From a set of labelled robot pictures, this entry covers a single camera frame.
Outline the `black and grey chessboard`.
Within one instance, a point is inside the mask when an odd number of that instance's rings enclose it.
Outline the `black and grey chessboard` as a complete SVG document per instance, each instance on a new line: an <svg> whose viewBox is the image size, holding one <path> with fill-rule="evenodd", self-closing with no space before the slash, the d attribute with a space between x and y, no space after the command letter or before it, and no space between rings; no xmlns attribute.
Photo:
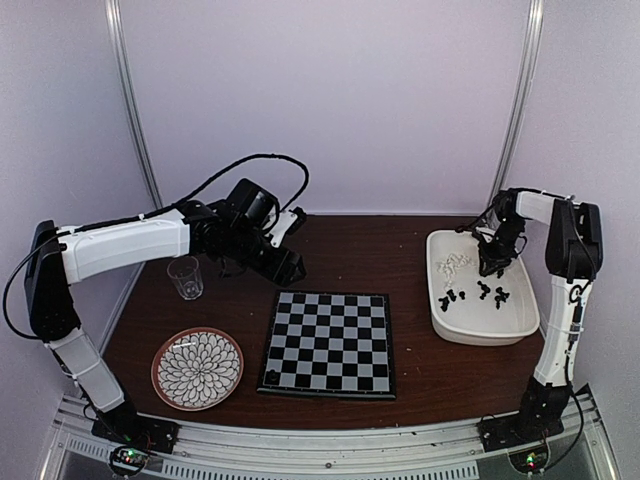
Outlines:
<svg viewBox="0 0 640 480"><path fill-rule="evenodd" d="M265 383L269 370L280 373L278 385ZM278 291L257 391L286 396L395 400L389 296Z"/></svg>

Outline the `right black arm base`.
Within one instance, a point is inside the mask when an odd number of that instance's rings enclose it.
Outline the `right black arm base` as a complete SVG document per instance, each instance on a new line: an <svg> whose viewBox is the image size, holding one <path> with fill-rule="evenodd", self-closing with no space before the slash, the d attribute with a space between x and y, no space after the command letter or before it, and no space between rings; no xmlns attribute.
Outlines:
<svg viewBox="0 0 640 480"><path fill-rule="evenodd" d="M485 452L510 449L545 439L564 432L560 419L551 422L523 422L518 413L482 419L478 432Z"/></svg>

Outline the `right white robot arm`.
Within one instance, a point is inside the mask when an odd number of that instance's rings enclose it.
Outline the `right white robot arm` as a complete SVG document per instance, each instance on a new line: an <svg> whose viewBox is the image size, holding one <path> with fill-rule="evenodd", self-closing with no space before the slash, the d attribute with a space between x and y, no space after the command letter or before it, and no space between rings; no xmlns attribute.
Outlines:
<svg viewBox="0 0 640 480"><path fill-rule="evenodd" d="M600 209L570 197L529 188L509 188L494 196L497 230L486 238L478 223L469 228L478 241L479 273L503 271L518 257L516 241L527 221L548 227L545 265L551 275L552 300L541 357L523 394L512 431L530 442L559 424L573 393L572 379L584 310L604 259Z"/></svg>

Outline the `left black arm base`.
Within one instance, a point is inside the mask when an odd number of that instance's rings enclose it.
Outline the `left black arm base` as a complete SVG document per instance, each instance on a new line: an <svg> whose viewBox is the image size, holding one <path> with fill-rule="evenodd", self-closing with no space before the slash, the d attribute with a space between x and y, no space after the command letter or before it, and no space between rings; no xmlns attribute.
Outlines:
<svg viewBox="0 0 640 480"><path fill-rule="evenodd" d="M180 426L176 422L141 416L136 412L96 410L91 433L99 438L145 452L173 452Z"/></svg>

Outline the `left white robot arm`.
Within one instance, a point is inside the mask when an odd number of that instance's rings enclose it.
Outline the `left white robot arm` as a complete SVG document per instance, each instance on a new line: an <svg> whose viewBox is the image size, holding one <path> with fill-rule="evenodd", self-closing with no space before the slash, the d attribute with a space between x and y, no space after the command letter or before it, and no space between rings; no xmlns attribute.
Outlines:
<svg viewBox="0 0 640 480"><path fill-rule="evenodd" d="M307 219L303 209L248 179L214 203L184 200L165 213L140 215L97 228L35 231L24 279L30 327L88 396L106 429L123 444L137 442L144 424L125 388L83 332L70 286L121 267L161 258L206 255L251 269L278 286L305 277L302 257L282 242Z"/></svg>

